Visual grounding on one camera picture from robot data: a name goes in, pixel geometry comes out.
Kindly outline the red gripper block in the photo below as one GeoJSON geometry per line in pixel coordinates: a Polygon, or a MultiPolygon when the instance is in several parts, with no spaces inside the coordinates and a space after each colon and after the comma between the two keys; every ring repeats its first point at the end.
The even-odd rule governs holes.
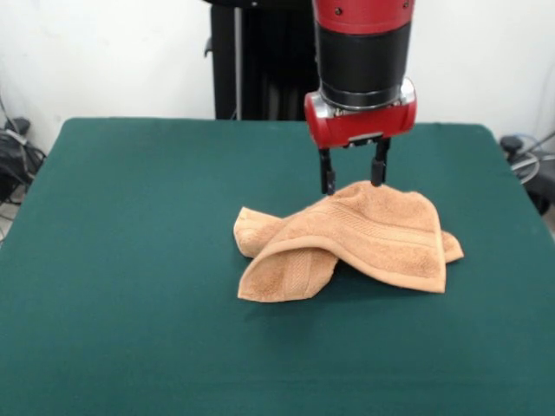
{"type": "Polygon", "coordinates": [[[348,111],[327,103],[316,91],[304,98],[304,114],[310,136],[317,145],[322,194],[334,194],[336,173],[331,163],[331,148],[350,147],[371,140],[376,142],[370,181],[374,187],[386,180],[390,138],[404,134],[415,124],[417,100],[409,78],[402,82],[399,98],[386,107],[348,111]]]}

